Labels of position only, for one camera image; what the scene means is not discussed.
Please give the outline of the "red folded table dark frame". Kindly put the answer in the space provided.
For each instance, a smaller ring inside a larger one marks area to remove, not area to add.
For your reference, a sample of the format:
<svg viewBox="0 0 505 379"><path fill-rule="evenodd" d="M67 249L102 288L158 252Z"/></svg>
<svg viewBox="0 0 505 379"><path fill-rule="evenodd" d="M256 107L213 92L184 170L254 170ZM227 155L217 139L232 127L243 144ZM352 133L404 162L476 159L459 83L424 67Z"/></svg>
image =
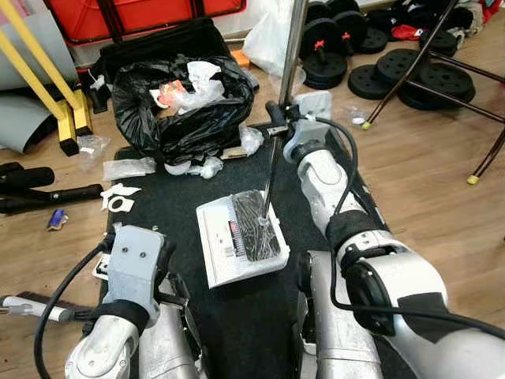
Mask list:
<svg viewBox="0 0 505 379"><path fill-rule="evenodd" d="M43 0L74 46L245 10L248 0Z"/></svg>

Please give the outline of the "crumpled white plastic wrap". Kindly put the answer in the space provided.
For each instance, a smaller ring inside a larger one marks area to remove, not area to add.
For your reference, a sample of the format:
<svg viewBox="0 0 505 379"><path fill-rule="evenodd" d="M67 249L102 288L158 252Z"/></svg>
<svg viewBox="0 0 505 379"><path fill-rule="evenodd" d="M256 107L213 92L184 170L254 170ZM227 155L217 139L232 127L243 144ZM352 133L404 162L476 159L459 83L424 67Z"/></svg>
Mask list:
<svg viewBox="0 0 505 379"><path fill-rule="evenodd" d="M217 73L223 71L220 66L205 61L188 62L186 66L193 90L179 90L174 94L174 105L178 108L178 114L194 111L225 98L223 83L213 79Z"/></svg>

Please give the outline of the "silver robot left leg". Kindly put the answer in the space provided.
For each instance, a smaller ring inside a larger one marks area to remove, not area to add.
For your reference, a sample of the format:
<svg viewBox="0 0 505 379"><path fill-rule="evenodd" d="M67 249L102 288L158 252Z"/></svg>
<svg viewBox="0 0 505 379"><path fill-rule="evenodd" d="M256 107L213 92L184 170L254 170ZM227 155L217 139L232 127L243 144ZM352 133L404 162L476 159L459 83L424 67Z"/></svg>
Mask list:
<svg viewBox="0 0 505 379"><path fill-rule="evenodd" d="M138 344L138 379L207 379L202 351L181 308L159 301L159 316Z"/></svg>

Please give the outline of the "black floor mat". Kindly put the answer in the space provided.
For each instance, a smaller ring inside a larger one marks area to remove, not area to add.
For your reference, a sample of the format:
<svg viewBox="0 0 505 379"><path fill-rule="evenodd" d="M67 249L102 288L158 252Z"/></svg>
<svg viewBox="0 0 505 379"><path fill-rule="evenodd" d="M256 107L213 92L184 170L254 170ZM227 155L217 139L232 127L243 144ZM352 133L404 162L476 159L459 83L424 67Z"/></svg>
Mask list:
<svg viewBox="0 0 505 379"><path fill-rule="evenodd" d="M115 212L110 223L136 225L165 235L176 249L169 269L189 292L191 311L214 379L292 379L300 282L307 252L329 245L314 224L295 163L275 167L271 203L290 247L278 271L211 288L207 281L197 207L234 193L263 189L270 154L228 161L210 179L195 174L154 174L122 179L136 188L130 212Z"/></svg>

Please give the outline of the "small blue packet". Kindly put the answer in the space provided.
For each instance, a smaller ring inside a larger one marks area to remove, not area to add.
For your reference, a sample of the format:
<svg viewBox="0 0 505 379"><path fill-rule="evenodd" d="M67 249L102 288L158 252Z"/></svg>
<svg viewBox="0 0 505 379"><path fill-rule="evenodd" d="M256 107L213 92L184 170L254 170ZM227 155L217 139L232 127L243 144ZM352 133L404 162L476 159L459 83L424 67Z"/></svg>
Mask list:
<svg viewBox="0 0 505 379"><path fill-rule="evenodd" d="M55 209L51 213L50 220L47 221L47 231L60 231L69 221L69 216L65 209Z"/></svg>

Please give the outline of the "silver robot right leg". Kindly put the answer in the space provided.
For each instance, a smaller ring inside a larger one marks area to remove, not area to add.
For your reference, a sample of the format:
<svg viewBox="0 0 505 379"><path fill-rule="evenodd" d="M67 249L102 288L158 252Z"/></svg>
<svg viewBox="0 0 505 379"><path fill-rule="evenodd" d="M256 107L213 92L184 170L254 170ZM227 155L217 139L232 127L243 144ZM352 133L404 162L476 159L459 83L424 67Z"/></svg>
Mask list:
<svg viewBox="0 0 505 379"><path fill-rule="evenodd" d="M300 379L383 379L381 358L372 333L360 326L354 313L340 310L335 298L349 302L346 281L331 267L331 253L307 250L302 261L302 346Z"/></svg>

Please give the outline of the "white torn paper scrap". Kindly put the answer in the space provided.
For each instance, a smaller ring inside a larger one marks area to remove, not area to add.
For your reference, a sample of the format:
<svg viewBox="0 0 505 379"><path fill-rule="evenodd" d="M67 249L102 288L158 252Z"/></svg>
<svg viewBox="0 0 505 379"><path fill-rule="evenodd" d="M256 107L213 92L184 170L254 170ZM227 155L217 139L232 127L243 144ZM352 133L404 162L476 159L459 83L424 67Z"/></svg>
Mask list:
<svg viewBox="0 0 505 379"><path fill-rule="evenodd" d="M122 183L117 183L114 184L111 188L108 188L101 192L100 195L103 199L109 199L116 196L129 197L140 191L141 188L125 186Z"/></svg>

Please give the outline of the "white-handled broom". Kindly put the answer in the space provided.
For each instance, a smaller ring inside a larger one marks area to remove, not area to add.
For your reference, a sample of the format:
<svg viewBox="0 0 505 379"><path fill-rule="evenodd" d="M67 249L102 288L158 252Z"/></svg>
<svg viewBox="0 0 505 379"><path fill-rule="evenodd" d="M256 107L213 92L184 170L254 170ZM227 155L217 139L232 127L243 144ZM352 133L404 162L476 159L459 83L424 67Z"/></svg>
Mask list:
<svg viewBox="0 0 505 379"><path fill-rule="evenodd" d="M43 317L47 304L40 302L39 297L30 295L28 298L17 295L0 295L0 314L11 317ZM79 313L78 308L54 306L47 318L50 321L73 321Z"/></svg>

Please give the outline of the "black garbage bag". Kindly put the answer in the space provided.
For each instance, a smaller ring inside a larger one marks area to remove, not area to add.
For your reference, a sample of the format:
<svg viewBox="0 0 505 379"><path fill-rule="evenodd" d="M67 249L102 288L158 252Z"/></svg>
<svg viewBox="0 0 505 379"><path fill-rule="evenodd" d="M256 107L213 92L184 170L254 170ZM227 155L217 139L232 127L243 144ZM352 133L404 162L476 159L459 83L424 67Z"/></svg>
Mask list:
<svg viewBox="0 0 505 379"><path fill-rule="evenodd" d="M151 89L180 80L187 91L193 90L186 66L192 61L211 62L223 69L213 79L223 83L225 98L183 114L177 108L156 106L149 95ZM237 147L239 126L248 118L256 94L245 70L224 55L189 58L178 54L170 60L131 62L116 73L110 90L122 136L141 154L169 165L217 156L224 148Z"/></svg>

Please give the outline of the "large translucent plastic bag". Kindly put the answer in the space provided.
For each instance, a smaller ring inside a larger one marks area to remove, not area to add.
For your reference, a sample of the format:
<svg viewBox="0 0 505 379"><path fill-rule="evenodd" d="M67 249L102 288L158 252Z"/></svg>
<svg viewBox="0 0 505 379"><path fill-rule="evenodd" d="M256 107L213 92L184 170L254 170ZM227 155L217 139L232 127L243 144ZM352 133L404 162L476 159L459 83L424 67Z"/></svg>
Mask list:
<svg viewBox="0 0 505 379"><path fill-rule="evenodd" d="M306 0L248 0L248 11L256 23L245 37L242 51L249 61L274 77L285 71L295 13Z"/></svg>

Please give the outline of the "grey rolled mat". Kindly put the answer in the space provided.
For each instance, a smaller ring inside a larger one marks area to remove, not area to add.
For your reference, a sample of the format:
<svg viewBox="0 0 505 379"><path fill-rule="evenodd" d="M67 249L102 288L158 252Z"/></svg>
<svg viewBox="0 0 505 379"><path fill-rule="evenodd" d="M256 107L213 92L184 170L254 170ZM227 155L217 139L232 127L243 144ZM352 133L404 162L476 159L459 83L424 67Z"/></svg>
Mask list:
<svg viewBox="0 0 505 379"><path fill-rule="evenodd" d="M41 10L23 18L26 26L39 41L44 53L48 55L58 72L69 86L76 84L78 75L71 51L66 47L64 37L58 28L53 14ZM0 30L18 50L29 68L36 73L47 90L60 98L60 91L39 62L30 54L30 50L21 36L15 32L8 21L1 21ZM48 134L57 129L55 118L44 106L40 98L29 88L15 66L0 51L0 147L12 149L18 154L24 154L37 145Z"/></svg>

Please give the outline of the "white paper tag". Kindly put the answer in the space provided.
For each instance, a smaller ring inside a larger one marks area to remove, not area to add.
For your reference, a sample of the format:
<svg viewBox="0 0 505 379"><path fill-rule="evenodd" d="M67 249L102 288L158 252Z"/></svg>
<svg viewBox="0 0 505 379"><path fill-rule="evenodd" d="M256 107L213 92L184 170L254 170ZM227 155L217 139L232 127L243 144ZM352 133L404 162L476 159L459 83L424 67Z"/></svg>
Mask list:
<svg viewBox="0 0 505 379"><path fill-rule="evenodd" d="M108 265L110 263L110 253L99 253L98 262L95 264L92 275L100 280L108 281Z"/></svg>

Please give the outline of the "small red item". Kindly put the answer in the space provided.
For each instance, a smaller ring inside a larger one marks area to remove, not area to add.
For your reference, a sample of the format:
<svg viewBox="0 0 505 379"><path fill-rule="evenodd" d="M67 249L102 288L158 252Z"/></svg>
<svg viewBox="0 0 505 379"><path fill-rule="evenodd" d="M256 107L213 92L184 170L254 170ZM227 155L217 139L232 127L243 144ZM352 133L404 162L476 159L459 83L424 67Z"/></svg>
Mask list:
<svg viewBox="0 0 505 379"><path fill-rule="evenodd" d="M390 31L392 39L400 41L418 41L423 33L425 33L423 28L415 28L408 24L396 25Z"/></svg>

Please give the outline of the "red white wrapper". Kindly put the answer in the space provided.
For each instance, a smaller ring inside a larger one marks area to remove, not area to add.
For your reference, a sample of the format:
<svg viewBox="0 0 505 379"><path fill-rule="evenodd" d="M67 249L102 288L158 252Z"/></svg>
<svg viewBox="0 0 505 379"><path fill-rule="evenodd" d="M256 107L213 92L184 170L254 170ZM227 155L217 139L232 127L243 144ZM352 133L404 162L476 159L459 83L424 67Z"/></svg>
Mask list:
<svg viewBox="0 0 505 379"><path fill-rule="evenodd" d="M176 80L149 90L149 95L154 99L156 106L161 109L170 109L178 108L179 96L188 95L188 91L180 80Z"/></svg>

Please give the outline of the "small orange block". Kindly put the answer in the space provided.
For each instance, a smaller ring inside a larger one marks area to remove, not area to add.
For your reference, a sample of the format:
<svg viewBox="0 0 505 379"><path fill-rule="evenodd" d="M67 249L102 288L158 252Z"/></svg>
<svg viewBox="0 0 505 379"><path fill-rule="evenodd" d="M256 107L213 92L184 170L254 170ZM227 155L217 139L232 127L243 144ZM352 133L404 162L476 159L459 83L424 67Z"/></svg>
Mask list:
<svg viewBox="0 0 505 379"><path fill-rule="evenodd" d="M230 55L234 58L234 61L237 62L239 66L243 69L248 69L252 63L249 61L248 55L243 53L242 50L232 50L230 51Z"/></svg>

